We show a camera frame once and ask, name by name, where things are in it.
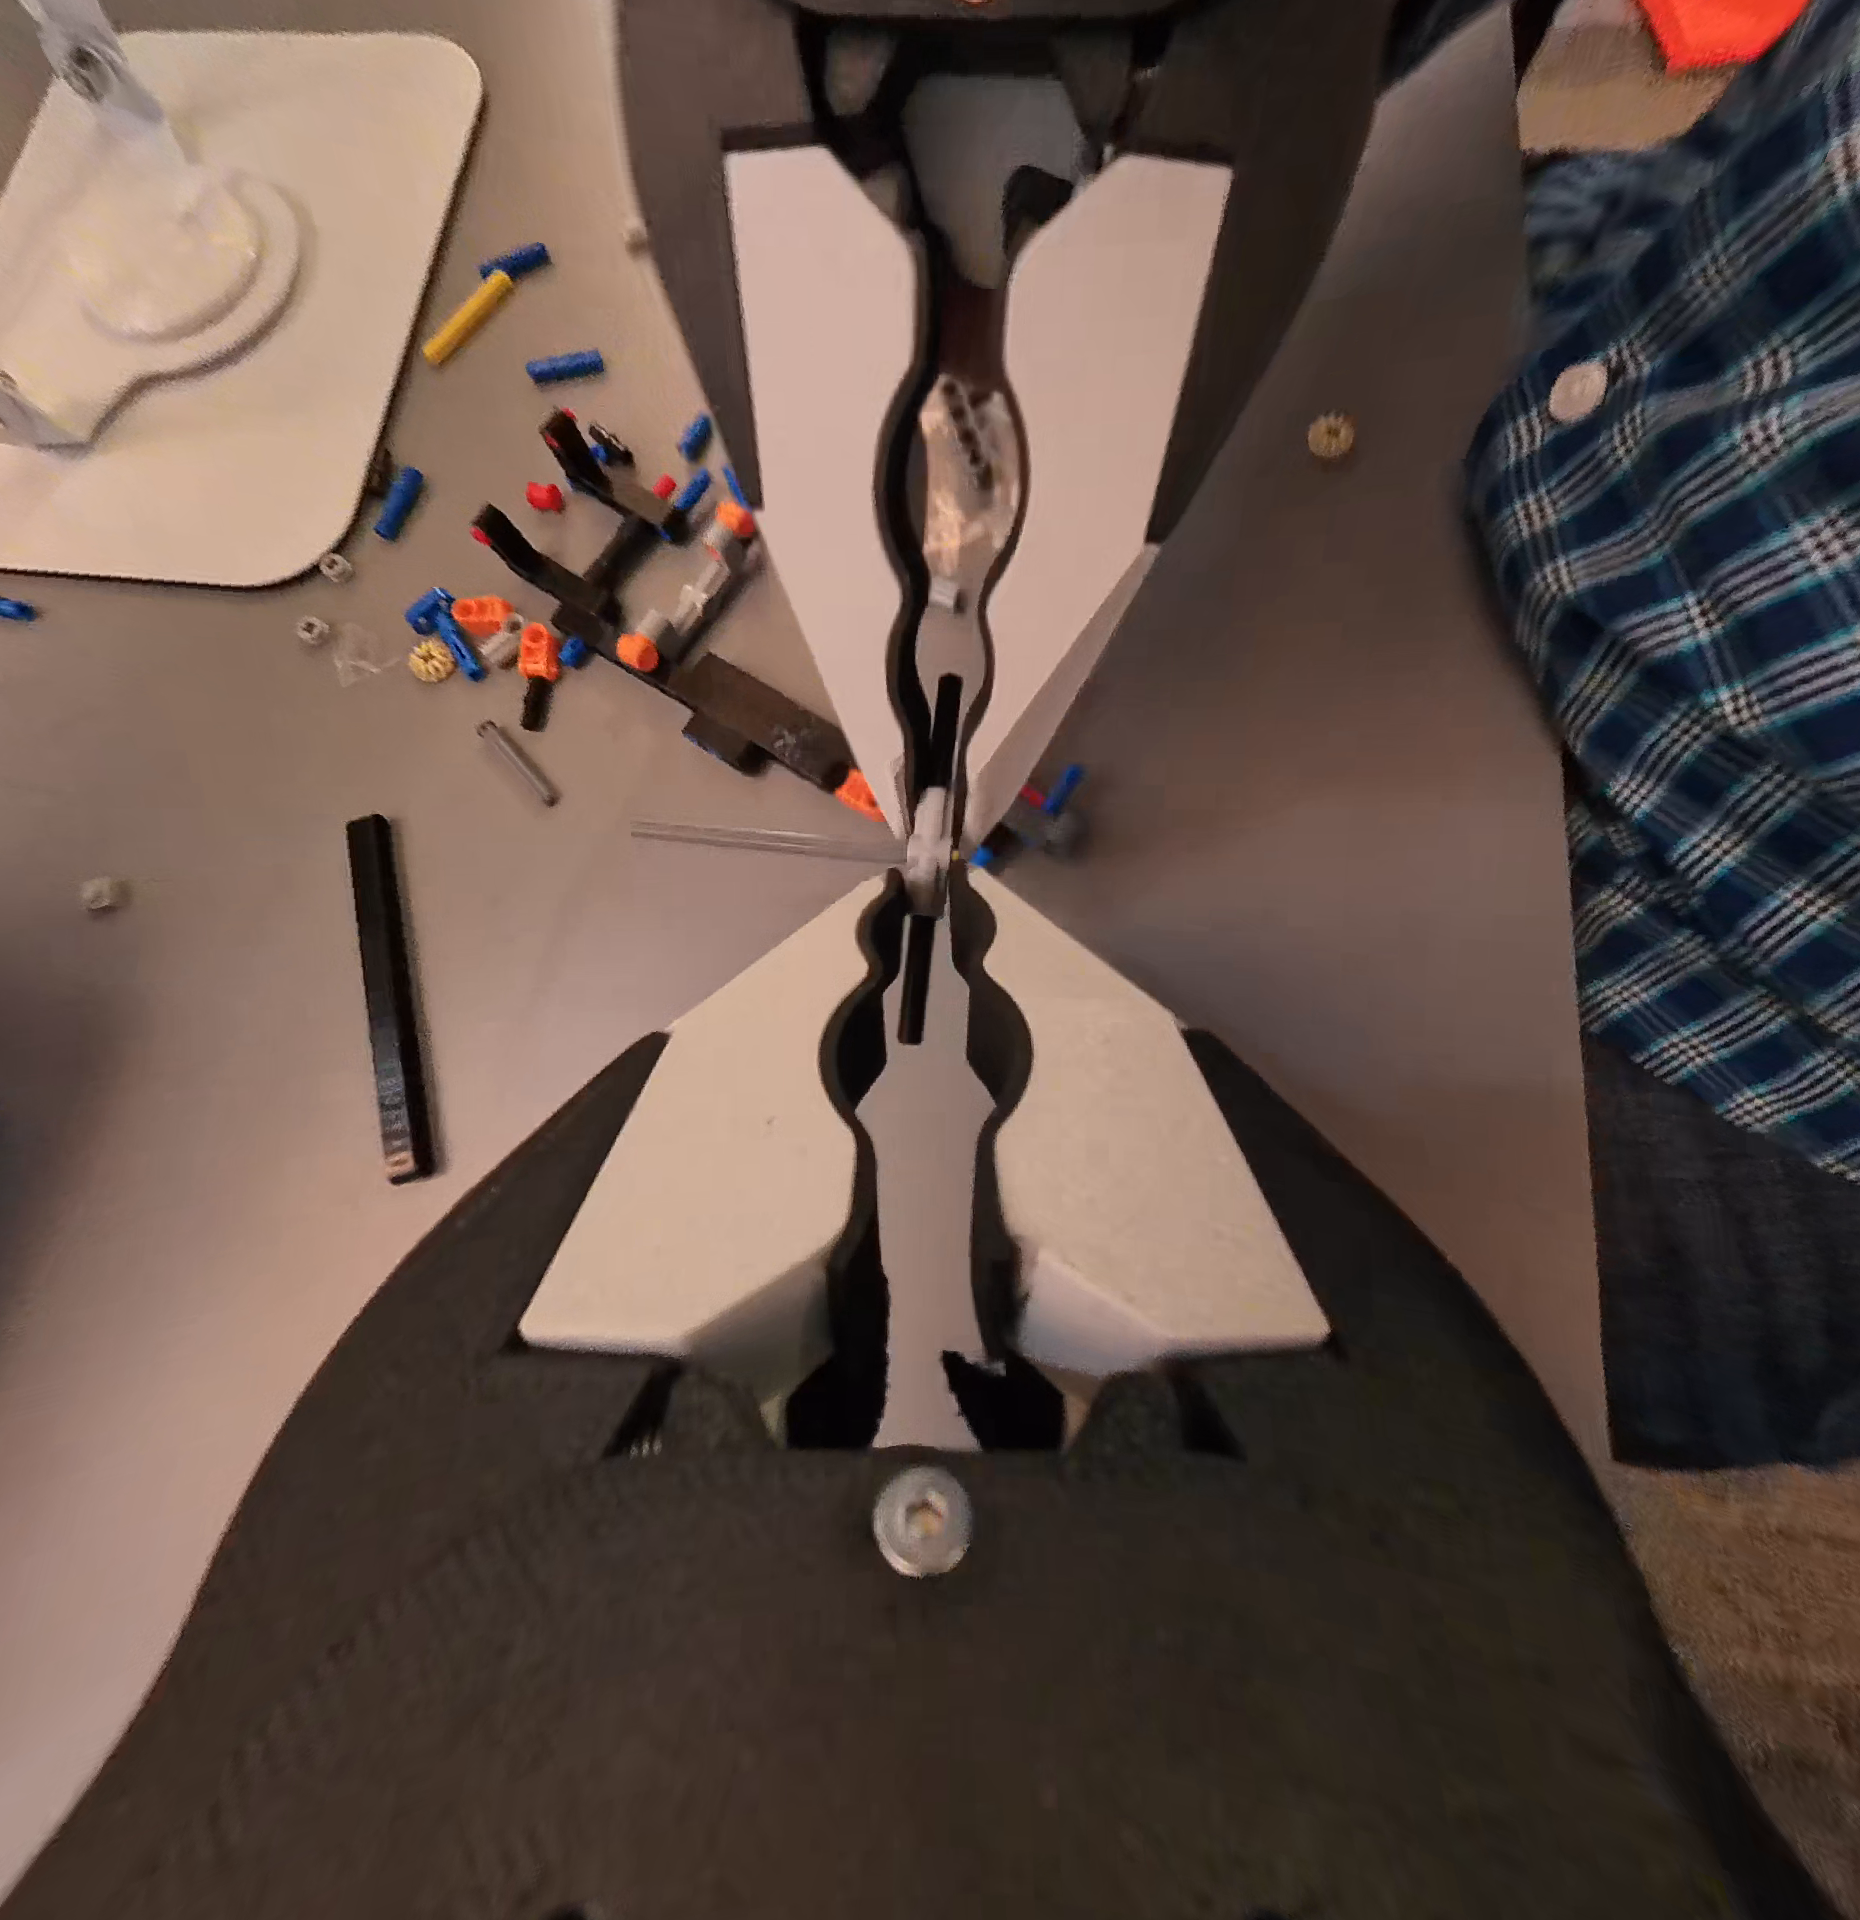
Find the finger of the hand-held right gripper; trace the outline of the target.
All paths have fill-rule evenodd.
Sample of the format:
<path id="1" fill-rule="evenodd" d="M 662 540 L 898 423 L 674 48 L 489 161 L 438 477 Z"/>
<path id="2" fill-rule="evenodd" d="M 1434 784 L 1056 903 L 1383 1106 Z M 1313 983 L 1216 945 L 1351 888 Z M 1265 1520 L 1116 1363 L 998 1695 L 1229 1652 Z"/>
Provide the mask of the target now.
<path id="1" fill-rule="evenodd" d="M 968 832 L 1011 809 L 1158 561 L 1158 483 L 1229 190 L 1225 165 L 1116 157 L 1011 263 L 1022 497 L 983 601 L 991 685 L 967 739 Z"/>
<path id="2" fill-rule="evenodd" d="M 767 553 L 854 768 L 903 836 L 898 454 L 921 247 L 827 149 L 730 150 L 724 184 Z"/>

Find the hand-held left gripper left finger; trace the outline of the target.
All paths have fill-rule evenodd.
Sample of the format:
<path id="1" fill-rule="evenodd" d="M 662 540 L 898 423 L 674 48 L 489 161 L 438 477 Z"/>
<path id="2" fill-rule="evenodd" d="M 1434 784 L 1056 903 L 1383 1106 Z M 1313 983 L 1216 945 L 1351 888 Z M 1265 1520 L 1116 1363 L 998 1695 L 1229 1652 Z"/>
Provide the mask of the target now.
<path id="1" fill-rule="evenodd" d="M 665 1035 L 520 1339 L 686 1363 L 798 1449 L 887 1420 L 893 1286 L 861 1106 L 889 1065 L 903 882 L 863 879 Z"/>

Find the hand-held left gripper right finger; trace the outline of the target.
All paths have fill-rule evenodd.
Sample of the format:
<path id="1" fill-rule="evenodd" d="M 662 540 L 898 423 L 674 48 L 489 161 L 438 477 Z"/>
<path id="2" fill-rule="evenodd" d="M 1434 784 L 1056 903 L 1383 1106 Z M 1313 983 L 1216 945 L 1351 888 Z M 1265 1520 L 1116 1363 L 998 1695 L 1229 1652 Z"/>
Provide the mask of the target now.
<path id="1" fill-rule="evenodd" d="M 951 959 L 976 1147 L 984 1353 L 944 1353 L 983 1449 L 1061 1449 L 1072 1399 L 1192 1359 L 1309 1353 L 1328 1312 L 1177 1015 L 991 876 L 957 876 Z"/>

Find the black axle grey connector assembly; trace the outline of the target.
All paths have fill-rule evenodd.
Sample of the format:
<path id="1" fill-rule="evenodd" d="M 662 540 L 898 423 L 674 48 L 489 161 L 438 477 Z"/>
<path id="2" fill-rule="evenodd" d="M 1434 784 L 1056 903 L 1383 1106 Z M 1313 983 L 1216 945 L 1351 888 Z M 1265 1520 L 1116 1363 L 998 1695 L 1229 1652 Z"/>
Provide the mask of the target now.
<path id="1" fill-rule="evenodd" d="M 898 1042 L 917 1047 L 927 1035 L 927 1004 L 933 983 L 937 924 L 951 879 L 951 802 L 957 780 L 957 746 L 962 736 L 967 682 L 957 671 L 937 679 L 933 703 L 933 726 L 921 757 L 909 836 L 903 841 L 903 888 L 909 896 L 909 924 L 903 934 L 903 966 L 898 994 Z"/>

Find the long black lego beam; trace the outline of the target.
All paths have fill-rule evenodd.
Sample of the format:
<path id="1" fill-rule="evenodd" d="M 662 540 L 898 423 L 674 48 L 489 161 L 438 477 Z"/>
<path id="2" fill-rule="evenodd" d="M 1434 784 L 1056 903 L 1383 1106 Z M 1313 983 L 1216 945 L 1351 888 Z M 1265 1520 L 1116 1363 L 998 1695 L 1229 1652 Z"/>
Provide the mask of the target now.
<path id="1" fill-rule="evenodd" d="M 388 814 L 353 816 L 343 832 L 383 1176 L 409 1187 L 438 1172 L 438 1127 L 396 840 Z"/>

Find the yellow lego axle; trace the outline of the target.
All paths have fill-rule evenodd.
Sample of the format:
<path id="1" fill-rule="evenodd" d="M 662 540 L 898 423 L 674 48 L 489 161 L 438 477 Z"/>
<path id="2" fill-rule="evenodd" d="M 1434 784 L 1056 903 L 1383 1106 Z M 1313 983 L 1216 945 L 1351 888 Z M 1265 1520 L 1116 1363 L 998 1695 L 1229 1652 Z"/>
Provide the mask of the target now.
<path id="1" fill-rule="evenodd" d="M 460 357 L 510 301 L 515 275 L 489 271 L 473 295 L 467 295 L 453 316 L 422 348 L 430 368 Z"/>

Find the dark grey lego axle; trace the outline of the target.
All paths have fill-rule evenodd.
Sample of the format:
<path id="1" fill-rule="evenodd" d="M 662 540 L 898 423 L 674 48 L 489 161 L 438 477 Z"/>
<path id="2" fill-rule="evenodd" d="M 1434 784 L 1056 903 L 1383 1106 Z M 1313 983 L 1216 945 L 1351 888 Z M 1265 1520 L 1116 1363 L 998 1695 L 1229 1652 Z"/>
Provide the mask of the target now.
<path id="1" fill-rule="evenodd" d="M 479 721 L 477 739 L 533 792 L 533 799 L 544 809 L 561 805 L 559 784 L 542 770 L 542 764 L 529 755 L 518 736 L 499 721 Z"/>

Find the blue lego axle with connector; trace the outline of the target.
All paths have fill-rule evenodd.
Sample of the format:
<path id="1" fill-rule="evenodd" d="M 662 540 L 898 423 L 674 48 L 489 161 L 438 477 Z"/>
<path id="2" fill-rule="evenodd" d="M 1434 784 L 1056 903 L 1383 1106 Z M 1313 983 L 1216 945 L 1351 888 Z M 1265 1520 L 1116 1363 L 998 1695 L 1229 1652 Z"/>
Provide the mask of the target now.
<path id="1" fill-rule="evenodd" d="M 489 676 L 485 662 L 479 660 L 479 649 L 473 647 L 473 641 L 461 630 L 461 624 L 453 618 L 453 596 L 444 588 L 430 588 L 425 594 L 418 594 L 409 606 L 405 606 L 405 624 L 409 630 L 418 637 L 444 637 L 460 662 L 460 676 L 483 685 L 483 679 Z"/>

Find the orange plastic object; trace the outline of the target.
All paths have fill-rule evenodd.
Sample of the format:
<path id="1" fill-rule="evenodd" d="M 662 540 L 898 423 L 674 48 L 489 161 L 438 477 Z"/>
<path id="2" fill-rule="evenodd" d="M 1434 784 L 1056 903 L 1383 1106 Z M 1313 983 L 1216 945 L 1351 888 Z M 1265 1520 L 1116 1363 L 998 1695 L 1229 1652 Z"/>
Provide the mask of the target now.
<path id="1" fill-rule="evenodd" d="M 1637 4 L 1672 74 L 1743 67 L 1770 52 L 1808 4 Z"/>

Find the white stand with flat base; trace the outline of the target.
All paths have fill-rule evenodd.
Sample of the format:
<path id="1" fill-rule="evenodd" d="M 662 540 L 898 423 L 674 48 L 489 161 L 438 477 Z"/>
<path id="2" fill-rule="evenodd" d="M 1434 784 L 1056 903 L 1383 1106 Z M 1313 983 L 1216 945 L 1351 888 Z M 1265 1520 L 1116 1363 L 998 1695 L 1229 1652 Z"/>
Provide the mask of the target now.
<path id="1" fill-rule="evenodd" d="M 485 85 L 438 35 L 29 4 L 0 120 L 0 577 L 274 588 L 351 532 Z"/>

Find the person's plaid shirt torso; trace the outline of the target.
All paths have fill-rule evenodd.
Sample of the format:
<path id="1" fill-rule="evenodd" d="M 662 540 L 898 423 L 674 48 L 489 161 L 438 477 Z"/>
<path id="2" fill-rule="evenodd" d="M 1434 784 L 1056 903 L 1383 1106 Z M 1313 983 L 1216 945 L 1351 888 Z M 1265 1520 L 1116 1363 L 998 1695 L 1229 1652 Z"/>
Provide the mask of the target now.
<path id="1" fill-rule="evenodd" d="M 1526 190 L 1467 508 L 1566 755 L 1579 1017 L 1860 1187 L 1860 4 Z"/>

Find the person's dark trousers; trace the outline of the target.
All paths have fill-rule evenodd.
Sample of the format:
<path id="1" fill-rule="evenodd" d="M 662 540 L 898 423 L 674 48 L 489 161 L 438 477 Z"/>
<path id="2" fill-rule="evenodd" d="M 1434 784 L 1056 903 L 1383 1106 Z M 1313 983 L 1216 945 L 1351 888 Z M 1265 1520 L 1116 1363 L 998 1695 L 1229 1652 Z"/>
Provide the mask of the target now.
<path id="1" fill-rule="evenodd" d="M 1609 1042 L 1582 1073 L 1618 1464 L 1860 1460 L 1860 1187 Z"/>

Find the black lego frame assembly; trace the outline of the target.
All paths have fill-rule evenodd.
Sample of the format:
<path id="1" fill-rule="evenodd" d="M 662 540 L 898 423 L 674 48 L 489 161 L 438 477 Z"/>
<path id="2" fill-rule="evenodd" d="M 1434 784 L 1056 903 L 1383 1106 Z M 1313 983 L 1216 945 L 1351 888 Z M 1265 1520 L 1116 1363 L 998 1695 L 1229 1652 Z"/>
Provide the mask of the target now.
<path id="1" fill-rule="evenodd" d="M 617 511 L 617 529 L 583 569 L 559 564 L 497 504 L 473 517 L 470 534 L 547 601 L 547 627 L 559 637 L 583 635 L 592 660 L 607 660 L 679 703 L 686 715 L 685 736 L 706 755 L 739 775 L 780 764 L 851 812 L 887 822 L 843 726 L 710 647 L 717 618 L 753 574 L 758 545 L 758 522 L 736 477 L 724 472 L 713 511 L 681 517 L 671 501 L 655 496 L 655 487 L 639 487 L 636 464 L 604 466 L 575 411 L 551 409 L 538 437 L 569 497 Z M 703 545 L 703 561 L 681 586 L 674 606 L 632 616 L 625 594 L 649 552 L 693 541 Z"/>

